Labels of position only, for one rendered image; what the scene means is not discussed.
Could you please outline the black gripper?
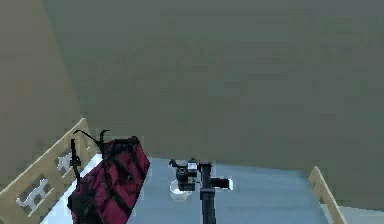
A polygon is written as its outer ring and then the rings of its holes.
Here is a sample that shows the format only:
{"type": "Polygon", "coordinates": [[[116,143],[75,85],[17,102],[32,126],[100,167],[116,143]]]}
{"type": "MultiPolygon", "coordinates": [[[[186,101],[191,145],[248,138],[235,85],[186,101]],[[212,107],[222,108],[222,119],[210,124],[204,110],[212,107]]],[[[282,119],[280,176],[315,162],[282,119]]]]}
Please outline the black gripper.
{"type": "Polygon", "coordinates": [[[198,174],[197,161],[191,159],[177,162],[176,160],[171,159],[169,165],[176,169],[178,189],[183,192],[194,191],[198,174]]]}

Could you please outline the white mug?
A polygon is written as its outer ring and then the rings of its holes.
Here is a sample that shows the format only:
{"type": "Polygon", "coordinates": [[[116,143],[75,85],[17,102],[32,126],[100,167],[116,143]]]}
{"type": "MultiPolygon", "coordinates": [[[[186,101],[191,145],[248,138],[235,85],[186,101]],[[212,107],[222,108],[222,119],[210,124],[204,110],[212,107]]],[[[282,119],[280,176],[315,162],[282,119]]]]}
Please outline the white mug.
{"type": "Polygon", "coordinates": [[[169,189],[170,189],[170,196],[174,201],[185,201],[192,194],[191,191],[181,191],[178,188],[177,180],[174,180],[171,182],[169,189]]]}

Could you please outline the wooden bed with blue sheet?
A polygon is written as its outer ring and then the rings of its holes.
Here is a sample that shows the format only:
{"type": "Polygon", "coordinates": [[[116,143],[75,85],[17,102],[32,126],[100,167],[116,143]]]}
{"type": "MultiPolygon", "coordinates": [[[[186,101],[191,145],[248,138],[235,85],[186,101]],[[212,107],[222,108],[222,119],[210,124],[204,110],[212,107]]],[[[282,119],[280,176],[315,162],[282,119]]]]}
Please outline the wooden bed with blue sheet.
{"type": "MultiPolygon", "coordinates": [[[[80,120],[60,140],[0,191],[0,224],[73,224],[67,207],[76,177],[70,165],[72,139],[83,177],[101,160],[80,120]]],[[[169,186],[176,179],[167,159],[151,163],[127,224],[203,224],[200,185],[185,201],[174,201],[169,186]]],[[[232,190],[217,189],[216,224],[347,224],[319,169],[299,171],[226,166],[212,163],[212,177],[233,180],[232,190]]]]}

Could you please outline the red and black backpack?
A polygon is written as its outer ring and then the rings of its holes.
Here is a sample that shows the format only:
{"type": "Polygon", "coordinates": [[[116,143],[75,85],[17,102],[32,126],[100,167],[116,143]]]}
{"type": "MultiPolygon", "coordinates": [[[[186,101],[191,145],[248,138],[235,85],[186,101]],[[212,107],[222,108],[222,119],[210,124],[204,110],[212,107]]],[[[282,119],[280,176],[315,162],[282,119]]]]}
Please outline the red and black backpack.
{"type": "Polygon", "coordinates": [[[83,177],[81,160],[72,139],[70,165],[76,177],[75,190],[68,196],[67,207],[73,224],[127,224],[139,199],[150,161],[136,136],[105,142],[103,130],[96,140],[102,160],[83,177]]]}

